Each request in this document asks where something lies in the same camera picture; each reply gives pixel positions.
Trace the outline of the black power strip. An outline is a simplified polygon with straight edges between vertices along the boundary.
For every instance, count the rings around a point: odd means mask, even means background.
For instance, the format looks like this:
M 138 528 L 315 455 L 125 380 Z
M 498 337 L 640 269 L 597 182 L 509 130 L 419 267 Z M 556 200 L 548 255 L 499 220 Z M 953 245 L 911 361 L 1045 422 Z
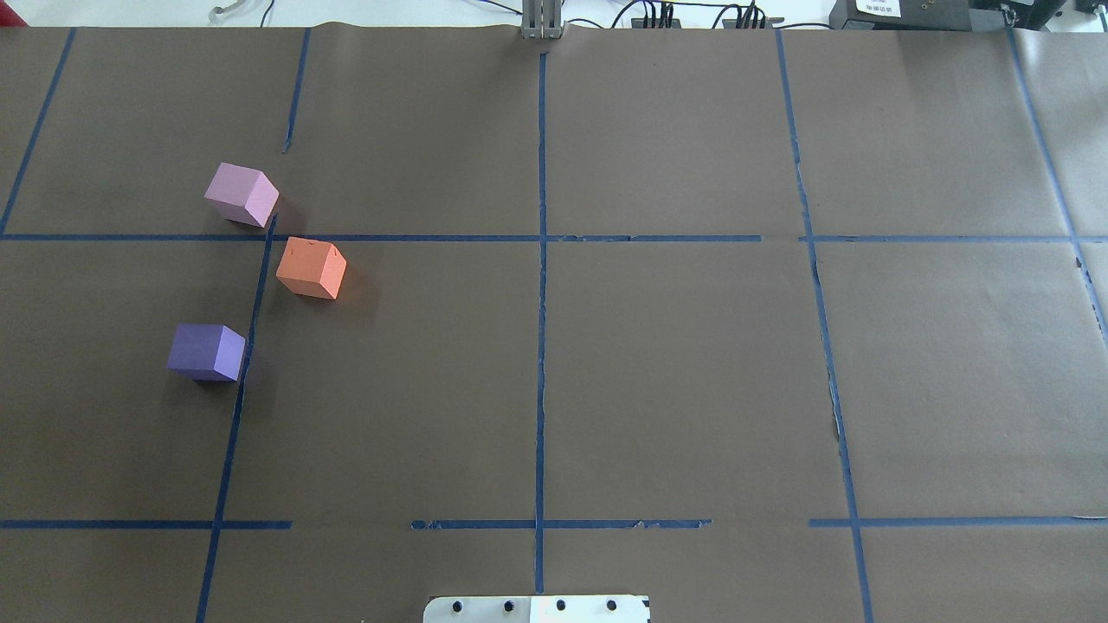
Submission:
M 678 17 L 671 16 L 643 16 L 633 17 L 632 29 L 648 29 L 648 30 L 660 30 L 660 29 L 681 29 L 683 23 Z
M 783 17 L 724 17 L 718 25 L 725 30 L 765 30 L 783 24 Z

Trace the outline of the orange foam cube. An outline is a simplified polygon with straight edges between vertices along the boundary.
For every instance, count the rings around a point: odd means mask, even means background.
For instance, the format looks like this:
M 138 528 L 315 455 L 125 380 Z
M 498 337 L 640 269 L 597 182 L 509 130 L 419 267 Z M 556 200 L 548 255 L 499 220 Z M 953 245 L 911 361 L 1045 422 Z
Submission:
M 347 261 L 334 243 L 290 236 L 276 270 L 293 294 L 335 300 L 343 285 Z

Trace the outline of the purple foam cube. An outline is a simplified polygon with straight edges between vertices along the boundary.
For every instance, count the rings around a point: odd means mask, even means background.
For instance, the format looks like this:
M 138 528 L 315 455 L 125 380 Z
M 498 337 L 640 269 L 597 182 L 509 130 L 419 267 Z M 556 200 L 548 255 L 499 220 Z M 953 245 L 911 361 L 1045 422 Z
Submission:
M 194 382 L 237 382 L 246 338 L 225 324 L 179 324 L 166 368 Z

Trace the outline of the white pedestal base plate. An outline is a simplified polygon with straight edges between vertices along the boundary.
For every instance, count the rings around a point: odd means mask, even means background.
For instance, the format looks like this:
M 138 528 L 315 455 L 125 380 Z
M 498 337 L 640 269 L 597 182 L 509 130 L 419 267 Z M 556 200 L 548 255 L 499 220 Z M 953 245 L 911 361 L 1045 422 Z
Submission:
M 649 598 L 633 594 L 441 596 L 423 622 L 650 622 Z

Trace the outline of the grey aluminium frame post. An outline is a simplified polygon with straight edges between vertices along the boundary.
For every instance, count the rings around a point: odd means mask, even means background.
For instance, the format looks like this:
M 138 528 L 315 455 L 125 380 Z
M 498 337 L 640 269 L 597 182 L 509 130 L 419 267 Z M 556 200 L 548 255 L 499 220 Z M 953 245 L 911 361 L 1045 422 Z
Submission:
M 524 40 L 556 40 L 564 35 L 562 0 L 524 0 L 521 3 L 521 35 Z

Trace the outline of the black power strip right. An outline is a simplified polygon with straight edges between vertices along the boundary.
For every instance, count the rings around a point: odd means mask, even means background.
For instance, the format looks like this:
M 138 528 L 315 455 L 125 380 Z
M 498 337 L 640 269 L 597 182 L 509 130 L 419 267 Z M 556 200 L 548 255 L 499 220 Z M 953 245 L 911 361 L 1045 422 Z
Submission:
M 783 17 L 724 17 L 718 25 L 725 30 L 765 30 L 783 24 Z

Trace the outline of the black power strip left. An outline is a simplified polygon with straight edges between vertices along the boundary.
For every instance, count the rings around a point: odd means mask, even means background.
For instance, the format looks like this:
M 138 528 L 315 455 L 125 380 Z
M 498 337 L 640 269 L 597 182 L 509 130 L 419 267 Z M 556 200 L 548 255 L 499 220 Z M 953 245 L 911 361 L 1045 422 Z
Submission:
M 648 30 L 660 30 L 660 29 L 681 29 L 683 23 L 678 17 L 671 16 L 643 16 L 633 17 L 632 29 L 648 29 Z

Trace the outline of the pink foam cube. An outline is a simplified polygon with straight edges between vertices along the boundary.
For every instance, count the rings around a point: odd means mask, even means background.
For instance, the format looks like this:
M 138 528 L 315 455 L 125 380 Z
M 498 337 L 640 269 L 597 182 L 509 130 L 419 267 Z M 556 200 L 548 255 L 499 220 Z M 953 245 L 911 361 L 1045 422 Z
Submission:
M 225 219 L 265 228 L 280 191 L 261 170 L 220 163 L 205 190 L 204 198 Z

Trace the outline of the black computer box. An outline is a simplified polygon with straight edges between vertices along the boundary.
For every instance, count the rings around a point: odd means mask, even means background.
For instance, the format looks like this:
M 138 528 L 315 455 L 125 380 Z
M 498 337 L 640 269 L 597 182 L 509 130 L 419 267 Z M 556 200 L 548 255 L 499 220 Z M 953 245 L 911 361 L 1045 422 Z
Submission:
M 835 1 L 834 30 L 992 32 L 1017 23 L 1033 1 Z

